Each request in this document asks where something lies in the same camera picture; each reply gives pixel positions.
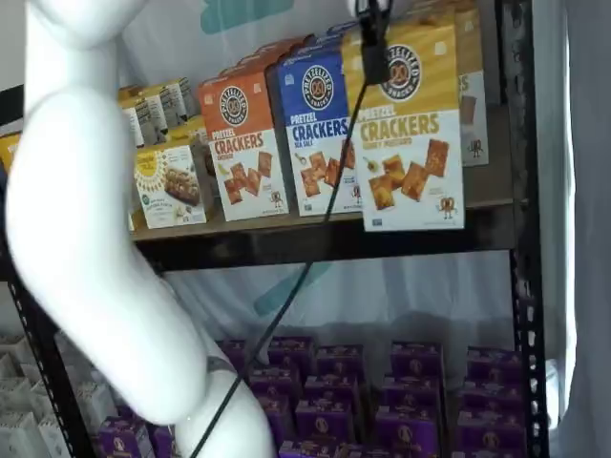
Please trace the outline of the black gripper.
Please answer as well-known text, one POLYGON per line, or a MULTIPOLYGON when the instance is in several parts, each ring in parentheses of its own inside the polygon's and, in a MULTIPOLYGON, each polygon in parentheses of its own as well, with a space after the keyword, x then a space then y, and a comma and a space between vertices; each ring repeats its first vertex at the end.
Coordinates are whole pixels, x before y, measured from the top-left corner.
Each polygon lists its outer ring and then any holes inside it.
POLYGON ((387 82, 386 26, 382 20, 392 10, 393 0, 350 0, 350 13, 361 22, 361 56, 367 82, 387 82))

